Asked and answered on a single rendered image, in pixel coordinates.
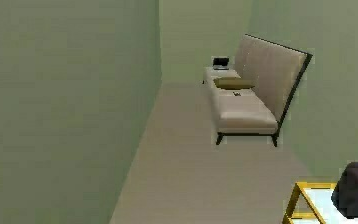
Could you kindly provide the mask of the olive yellow cushion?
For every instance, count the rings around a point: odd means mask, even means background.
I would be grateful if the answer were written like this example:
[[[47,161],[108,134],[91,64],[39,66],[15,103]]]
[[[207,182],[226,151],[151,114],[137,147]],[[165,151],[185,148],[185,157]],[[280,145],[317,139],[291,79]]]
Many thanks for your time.
[[[241,90],[254,87],[251,81],[238,77],[221,77],[214,79],[213,82],[217,88],[225,90]]]

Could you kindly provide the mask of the beige sofa with black frame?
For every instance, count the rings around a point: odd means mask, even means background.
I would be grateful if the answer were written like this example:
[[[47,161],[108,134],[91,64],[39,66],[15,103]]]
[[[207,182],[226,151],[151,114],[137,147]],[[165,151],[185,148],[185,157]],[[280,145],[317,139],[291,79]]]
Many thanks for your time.
[[[207,89],[217,140],[225,136],[269,136],[276,141],[311,59],[308,52],[246,34],[231,68],[206,67],[202,83]],[[242,78],[254,87],[220,89],[213,80],[221,77]]]

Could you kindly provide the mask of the yellow framed glass table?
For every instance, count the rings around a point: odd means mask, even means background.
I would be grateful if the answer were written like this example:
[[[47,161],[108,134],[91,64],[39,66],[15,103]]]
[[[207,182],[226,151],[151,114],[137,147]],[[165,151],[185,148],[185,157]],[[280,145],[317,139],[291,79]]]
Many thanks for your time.
[[[344,217],[333,205],[335,183],[296,182],[281,224],[358,224],[358,218]],[[302,197],[310,212],[296,212]]]

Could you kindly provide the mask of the black open laptop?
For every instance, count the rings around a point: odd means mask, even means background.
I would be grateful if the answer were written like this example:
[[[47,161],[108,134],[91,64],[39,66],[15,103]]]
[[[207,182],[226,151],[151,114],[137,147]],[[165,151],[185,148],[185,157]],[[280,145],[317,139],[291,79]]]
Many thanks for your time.
[[[215,57],[213,59],[214,70],[228,70],[229,58],[228,57]]]

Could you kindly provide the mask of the dark purple bag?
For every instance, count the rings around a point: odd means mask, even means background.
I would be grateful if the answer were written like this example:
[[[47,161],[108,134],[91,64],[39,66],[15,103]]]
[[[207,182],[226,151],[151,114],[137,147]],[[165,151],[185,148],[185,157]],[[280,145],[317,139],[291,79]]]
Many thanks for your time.
[[[346,166],[334,188],[331,201],[347,219],[358,218],[358,162]]]

